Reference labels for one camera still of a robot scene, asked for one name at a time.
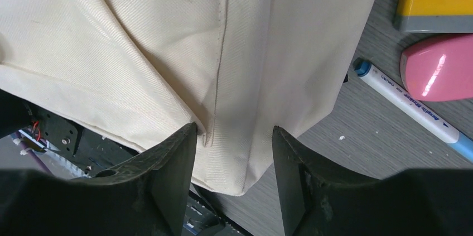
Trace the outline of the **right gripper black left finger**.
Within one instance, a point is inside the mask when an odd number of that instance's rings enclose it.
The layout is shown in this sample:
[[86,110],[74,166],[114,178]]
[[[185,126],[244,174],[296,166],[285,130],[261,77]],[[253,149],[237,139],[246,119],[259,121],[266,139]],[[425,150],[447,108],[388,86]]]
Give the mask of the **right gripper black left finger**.
[[197,140],[189,123],[91,178],[1,171],[2,235],[180,235]]

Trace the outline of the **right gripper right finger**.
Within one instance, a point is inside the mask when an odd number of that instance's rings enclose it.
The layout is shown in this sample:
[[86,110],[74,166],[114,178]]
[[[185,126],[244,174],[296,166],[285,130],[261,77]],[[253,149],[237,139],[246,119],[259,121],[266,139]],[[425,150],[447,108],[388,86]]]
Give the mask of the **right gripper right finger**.
[[471,235],[472,171],[352,171],[274,127],[272,149],[285,235]]

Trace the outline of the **beige canvas backpack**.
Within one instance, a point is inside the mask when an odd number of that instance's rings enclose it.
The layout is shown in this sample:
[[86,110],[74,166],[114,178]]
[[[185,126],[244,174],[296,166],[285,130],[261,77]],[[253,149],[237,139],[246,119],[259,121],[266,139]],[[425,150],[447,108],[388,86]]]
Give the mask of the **beige canvas backpack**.
[[274,126],[330,114],[374,0],[1,0],[1,89],[144,151],[200,128],[193,183],[240,196]]

